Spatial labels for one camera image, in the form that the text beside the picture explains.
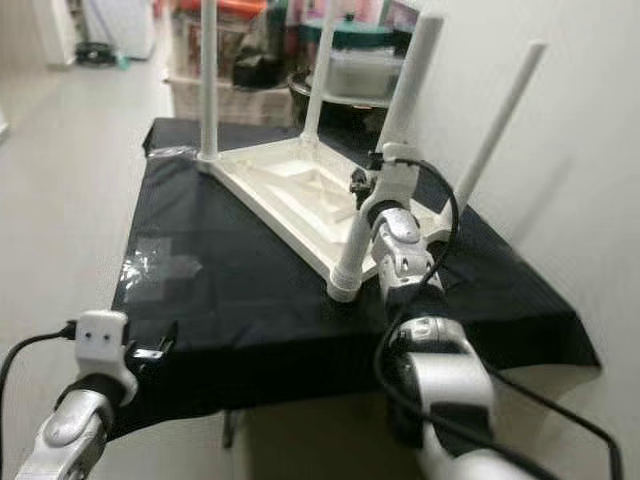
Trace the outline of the cream plastic table top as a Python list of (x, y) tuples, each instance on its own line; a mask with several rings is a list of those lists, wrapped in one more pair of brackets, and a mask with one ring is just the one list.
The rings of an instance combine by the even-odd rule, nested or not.
[[(326, 283), (356, 212), (349, 178), (365, 166), (321, 141), (307, 146), (298, 136), (219, 151), (212, 165), (198, 159), (198, 168), (227, 187)], [(415, 195), (413, 211), (424, 227), (438, 227), (440, 211)], [(370, 259), (364, 269), (366, 280), (375, 278)]]

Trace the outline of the black wok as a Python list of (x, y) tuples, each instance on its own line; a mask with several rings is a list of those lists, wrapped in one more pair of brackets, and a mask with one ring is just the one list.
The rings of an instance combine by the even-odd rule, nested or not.
[[(291, 92), (294, 123), (305, 127), (310, 105), (311, 70), (289, 74), (288, 90)], [(326, 96), (321, 106), (317, 128), (320, 131), (348, 131), (379, 133), (387, 119), (388, 101), (360, 102), (360, 99)]]

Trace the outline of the black table cloth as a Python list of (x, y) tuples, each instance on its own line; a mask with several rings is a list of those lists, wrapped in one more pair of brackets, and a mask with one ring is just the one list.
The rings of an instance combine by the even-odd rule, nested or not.
[[(141, 238), (172, 238), (204, 265), (166, 283), (164, 300), (124, 303), (146, 343), (178, 321), (172, 357), (140, 384), (113, 438), (180, 419), (376, 390), (372, 352), (387, 310), (367, 282), (355, 302), (330, 300), (317, 275), (219, 180), (184, 159), (147, 160), (151, 148), (192, 146), (191, 119), (160, 116), (140, 145), (143, 175), (124, 256)], [(454, 319), (499, 369), (602, 369), (579, 312), (483, 216), (467, 210), (444, 262)]]

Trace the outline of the clear tape strip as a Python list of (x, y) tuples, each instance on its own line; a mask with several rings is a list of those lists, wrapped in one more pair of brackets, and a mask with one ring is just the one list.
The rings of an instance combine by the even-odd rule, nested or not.
[(118, 287), (124, 303), (164, 300), (166, 283), (196, 276), (204, 265), (192, 255), (174, 253), (172, 238), (141, 238), (124, 256)]
[(184, 159), (195, 161), (198, 160), (198, 156), (200, 156), (200, 154), (200, 148), (192, 146), (151, 148), (150, 151), (147, 151), (147, 160)]

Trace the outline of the clear lidded plastic container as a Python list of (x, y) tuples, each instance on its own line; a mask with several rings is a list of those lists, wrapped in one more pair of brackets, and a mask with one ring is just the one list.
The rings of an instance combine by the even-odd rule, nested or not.
[(393, 52), (337, 50), (330, 54), (326, 93), (351, 99), (389, 99), (404, 59)]

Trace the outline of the grey metal table leg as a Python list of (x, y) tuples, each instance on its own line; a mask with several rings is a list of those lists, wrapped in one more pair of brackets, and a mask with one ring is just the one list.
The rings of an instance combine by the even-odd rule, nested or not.
[(225, 410), (221, 413), (220, 448), (224, 451), (230, 451), (236, 445), (239, 420), (241, 420), (241, 411)]

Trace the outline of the green pot lid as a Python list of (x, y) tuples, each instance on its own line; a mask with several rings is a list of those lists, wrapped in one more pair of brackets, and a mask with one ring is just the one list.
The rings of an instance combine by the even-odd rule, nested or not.
[[(319, 44), (323, 33), (323, 20), (308, 19), (300, 27), (300, 36), (308, 44)], [(333, 35), (334, 50), (351, 49), (406, 49), (412, 33), (402, 29), (339, 19)]]

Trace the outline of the patterned beige cloth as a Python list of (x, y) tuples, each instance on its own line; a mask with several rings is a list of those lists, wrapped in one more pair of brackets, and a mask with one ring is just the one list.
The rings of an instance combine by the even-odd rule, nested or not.
[[(201, 83), (196, 77), (169, 76), (164, 79), (172, 91), (175, 118), (200, 119)], [(219, 120), (223, 123), (297, 127), (302, 125), (300, 109), (288, 88), (250, 90), (218, 81)]]

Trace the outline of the black bag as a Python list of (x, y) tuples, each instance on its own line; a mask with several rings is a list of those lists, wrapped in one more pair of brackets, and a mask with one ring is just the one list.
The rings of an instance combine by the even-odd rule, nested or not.
[(296, 64), (298, 31), (291, 0), (268, 0), (248, 20), (232, 64), (232, 83), (243, 90), (270, 90), (287, 81)]

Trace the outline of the white appliance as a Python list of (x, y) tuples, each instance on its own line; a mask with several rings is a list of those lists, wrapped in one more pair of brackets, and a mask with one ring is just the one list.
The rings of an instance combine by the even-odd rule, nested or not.
[(154, 1), (83, 0), (88, 41), (114, 46), (125, 58), (150, 59), (156, 44)]

